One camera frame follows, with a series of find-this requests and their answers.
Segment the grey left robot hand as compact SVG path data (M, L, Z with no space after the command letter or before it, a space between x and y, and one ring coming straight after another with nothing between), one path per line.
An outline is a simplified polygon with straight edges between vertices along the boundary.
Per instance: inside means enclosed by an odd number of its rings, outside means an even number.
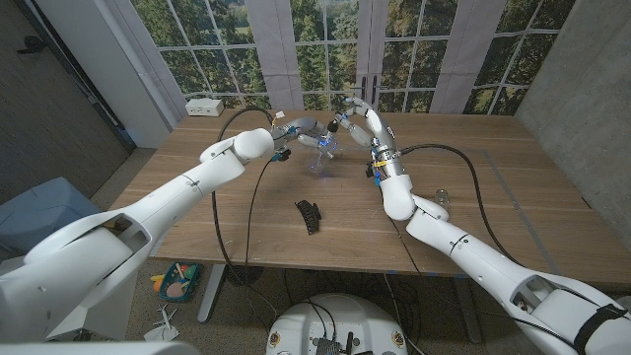
M312 116L304 116L276 125L271 128L270 133L276 153L286 150L288 142L298 140L307 147L317 148L324 156L332 159L333 151L337 147L335 135Z

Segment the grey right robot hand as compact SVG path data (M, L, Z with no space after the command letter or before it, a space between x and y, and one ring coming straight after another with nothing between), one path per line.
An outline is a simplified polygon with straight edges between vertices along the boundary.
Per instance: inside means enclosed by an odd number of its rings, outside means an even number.
M361 99L346 98L345 102L350 104L350 108L343 113L337 113L334 121L346 129L357 144L370 149L374 177L388 179L404 175L405 169L400 161L400 153L396 149L395 137L389 124L372 106ZM349 120L349 117L355 114L365 118L369 133Z

